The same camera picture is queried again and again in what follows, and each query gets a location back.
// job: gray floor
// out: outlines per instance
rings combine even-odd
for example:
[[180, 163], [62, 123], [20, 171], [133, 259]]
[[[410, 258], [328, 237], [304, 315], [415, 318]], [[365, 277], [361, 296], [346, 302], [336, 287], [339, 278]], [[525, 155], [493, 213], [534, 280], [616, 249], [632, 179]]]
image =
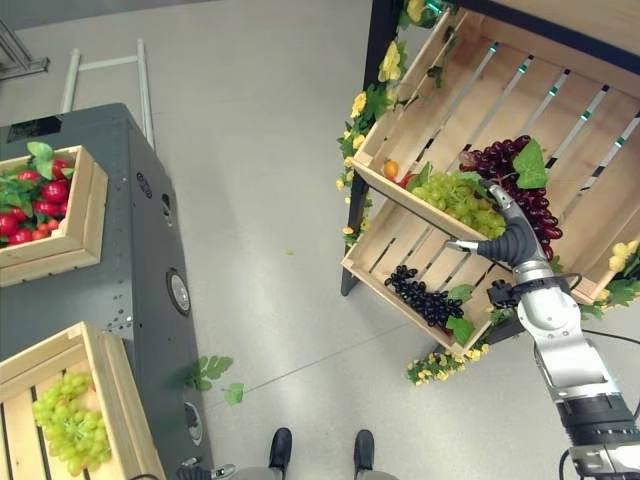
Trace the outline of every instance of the gray floor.
[[15, 30], [78, 18], [210, 0], [0, 0], [0, 17]]
[[[334, 139], [362, 82], [369, 8], [225, 0], [24, 30], [51, 71], [0, 83], [0, 122], [58, 110], [72, 48], [94, 61], [145, 39], [199, 348], [232, 356], [225, 382], [247, 386], [234, 408], [218, 389], [206, 394], [219, 463], [263, 463], [273, 431], [288, 425], [287, 478], [346, 480], [355, 433], [368, 427], [377, 467], [401, 480], [554, 479], [567, 439], [528, 338], [416, 388], [404, 366], [434, 342], [367, 288], [339, 294], [346, 212]], [[82, 73], [76, 108], [124, 101], [139, 117], [136, 75], [132, 65]], [[639, 314], [635, 304], [590, 326], [640, 337]], [[640, 352], [598, 343], [635, 402]]]

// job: red tomato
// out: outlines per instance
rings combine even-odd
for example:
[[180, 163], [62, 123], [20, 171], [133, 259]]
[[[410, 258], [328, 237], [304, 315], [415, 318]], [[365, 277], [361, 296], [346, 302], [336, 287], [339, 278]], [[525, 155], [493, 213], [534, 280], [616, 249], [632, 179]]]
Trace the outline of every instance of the red tomato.
[[20, 210], [18, 207], [11, 207], [11, 210], [9, 210], [9, 213], [13, 216], [13, 218], [15, 218], [18, 222], [22, 222], [23, 220], [26, 220], [27, 214], [24, 213], [22, 210]]
[[53, 159], [53, 163], [51, 164], [51, 173], [53, 173], [53, 178], [56, 180], [66, 179], [62, 173], [63, 168], [69, 168], [69, 164], [63, 158], [57, 157]]
[[18, 180], [36, 181], [40, 180], [40, 174], [35, 170], [24, 170], [16, 175]]
[[33, 240], [33, 233], [26, 228], [20, 228], [13, 235], [9, 235], [9, 245], [19, 245], [31, 240]]
[[10, 213], [0, 213], [0, 235], [13, 235], [18, 230], [18, 220]]
[[69, 198], [69, 189], [61, 181], [49, 182], [40, 189], [40, 195], [48, 202], [62, 203]]
[[32, 203], [33, 211], [35, 213], [44, 213], [50, 217], [54, 217], [58, 213], [58, 205], [51, 202], [44, 202], [42, 200], [36, 200]]
[[42, 240], [43, 238], [47, 238], [49, 236], [48, 231], [41, 232], [40, 230], [36, 230], [31, 234], [32, 240]]

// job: orange fruit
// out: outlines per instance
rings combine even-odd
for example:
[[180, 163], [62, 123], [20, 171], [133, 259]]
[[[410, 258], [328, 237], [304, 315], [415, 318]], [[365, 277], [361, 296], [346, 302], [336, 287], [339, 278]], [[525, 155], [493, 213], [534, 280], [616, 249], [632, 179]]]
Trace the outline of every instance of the orange fruit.
[[396, 175], [398, 175], [398, 164], [393, 160], [387, 160], [382, 167], [382, 173], [389, 180], [395, 181]]

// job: person's foot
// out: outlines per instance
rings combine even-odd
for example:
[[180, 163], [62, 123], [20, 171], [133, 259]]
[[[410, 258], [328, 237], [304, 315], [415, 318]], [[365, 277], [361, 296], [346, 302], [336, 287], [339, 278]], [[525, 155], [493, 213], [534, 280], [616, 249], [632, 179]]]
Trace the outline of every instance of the person's foot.
[[363, 470], [373, 470], [374, 451], [373, 434], [369, 430], [360, 430], [353, 448], [353, 463], [356, 467], [355, 478], [358, 478], [358, 473]]
[[287, 467], [291, 460], [293, 448], [293, 436], [288, 428], [279, 428], [271, 441], [271, 454], [269, 455], [269, 468], [277, 468], [282, 472], [282, 480], [287, 475]]

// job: grape bunch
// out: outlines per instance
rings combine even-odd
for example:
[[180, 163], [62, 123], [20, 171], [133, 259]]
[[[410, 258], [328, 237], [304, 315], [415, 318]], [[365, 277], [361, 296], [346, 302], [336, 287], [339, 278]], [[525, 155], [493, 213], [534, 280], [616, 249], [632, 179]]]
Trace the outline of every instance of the grape bunch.
[[488, 238], [504, 232], [504, 219], [484, 198], [476, 198], [469, 184], [457, 175], [435, 172], [420, 186], [408, 185], [411, 193]]
[[33, 402], [33, 416], [49, 442], [49, 454], [66, 462], [72, 476], [93, 472], [111, 458], [100, 412], [82, 408], [77, 397], [87, 391], [88, 373], [67, 372]]
[[529, 143], [529, 135], [521, 135], [515, 140], [494, 142], [484, 150], [473, 150], [460, 154], [460, 170], [475, 171], [487, 180], [499, 183], [520, 206], [538, 237], [547, 260], [553, 258], [551, 240], [562, 237], [558, 219], [549, 210], [549, 200], [545, 188], [521, 189], [516, 185], [519, 174], [513, 168], [513, 159]]
[[424, 318], [430, 327], [439, 325], [441, 328], [446, 328], [450, 316], [464, 316], [464, 312], [460, 308], [462, 300], [447, 298], [449, 293], [447, 291], [428, 292], [424, 282], [411, 280], [417, 273], [418, 270], [415, 268], [398, 265], [395, 272], [384, 281], [384, 284], [385, 286], [393, 286], [404, 303]]

